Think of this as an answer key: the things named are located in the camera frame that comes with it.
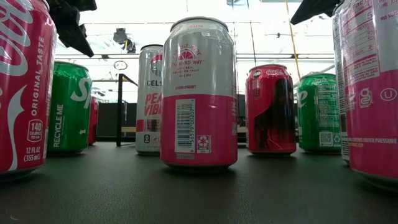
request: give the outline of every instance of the can label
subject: can label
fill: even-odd
[[[346,93],[345,93],[345,76],[343,71],[343,61],[341,58],[341,42],[340,42],[340,14],[341,7],[336,9],[333,18],[333,40],[335,46],[335,68],[336,82],[338,93],[339,121],[340,121],[340,141],[341,156],[344,160],[349,161],[349,146],[347,141],[347,125],[346,125]]]
[[[215,26],[192,22],[175,28],[171,38],[178,36],[176,43],[166,42],[170,52],[165,52],[162,148],[174,153],[162,159],[232,164],[238,150],[233,43],[230,38],[194,35],[203,29],[214,35]]]
[[[81,151],[88,145],[91,78],[86,68],[55,62],[49,152]]]
[[[304,150],[341,147],[334,75],[305,77],[297,88],[298,138]]]
[[[246,80],[246,126],[252,152],[295,152],[292,78],[279,65],[251,70]]]
[[[340,34],[350,163],[398,178],[397,1],[345,1]]]
[[[2,173],[44,163],[56,30],[42,1],[0,1],[0,8]]]
[[[147,47],[140,54],[136,149],[160,151],[163,47]]]

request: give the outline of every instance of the can lid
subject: can lid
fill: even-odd
[[[257,68],[271,67],[271,66],[281,66],[281,67],[284,67],[285,69],[287,69],[287,67],[286,67],[285,65],[268,64],[268,65],[258,65],[258,66],[254,67],[254,68],[251,68],[251,69],[249,70],[249,72],[250,72],[251,70],[254,70],[254,69],[257,69]]]
[[[174,24],[172,25],[172,28],[170,29],[170,32],[171,32],[171,31],[173,30],[173,28],[174,28],[175,26],[177,26],[178,24],[180,24],[180,23],[182,23],[182,22],[185,22],[185,21],[196,20],[196,19],[204,19],[204,20],[209,20],[209,21],[218,22],[219,24],[225,26],[226,30],[228,30],[228,26],[227,26],[224,22],[222,22],[221,20],[219,20],[219,19],[215,19],[215,18],[212,18],[212,17],[205,17],[205,16],[192,16],[192,17],[187,17],[187,18],[184,18],[184,19],[180,19],[180,20],[177,21],[177,22],[174,22]]]
[[[64,63],[64,64],[67,64],[67,65],[74,65],[74,66],[77,66],[77,67],[84,68],[85,70],[88,71],[88,69],[87,69],[86,67],[84,67],[84,66],[82,66],[82,65],[75,64],[75,63],[71,63],[71,62],[63,62],[63,61],[58,61],[58,60],[56,60],[54,63]]]
[[[310,73],[304,75],[303,77],[301,77],[301,79],[312,77],[312,76],[316,76],[316,75],[333,75],[333,76],[336,76],[335,74],[332,74],[332,73],[310,72]]]
[[[335,15],[336,11],[338,8],[340,8],[340,6],[344,3],[344,0],[340,0],[340,3],[337,4],[337,6],[335,7],[335,9],[333,10],[333,15]]]
[[[45,4],[45,7],[47,7],[47,11],[50,11],[50,6],[46,0],[42,0],[42,2]]]
[[[147,45],[141,47],[141,50],[143,50],[146,47],[163,47],[163,45],[162,44],[147,44]]]

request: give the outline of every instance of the sprite can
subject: sprite can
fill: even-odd
[[[340,153],[336,75],[310,73],[297,88],[299,146],[306,152]]]
[[[68,62],[55,62],[49,154],[74,154],[87,148],[91,83],[87,68]]]

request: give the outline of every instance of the table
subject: table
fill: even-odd
[[[339,156],[266,159],[239,149],[223,174],[172,172],[132,146],[97,142],[48,158],[0,186],[0,223],[398,223],[398,195],[367,184]]]

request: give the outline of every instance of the red coca-cola can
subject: red coca-cola can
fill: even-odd
[[[44,163],[56,34],[46,1],[0,1],[2,180]]]
[[[97,98],[91,97],[91,110],[90,110],[90,128],[88,130],[88,144],[93,145],[96,142],[97,123],[98,123],[98,108],[100,104]]]
[[[292,77],[283,65],[250,69],[246,80],[248,150],[256,155],[296,151]]]

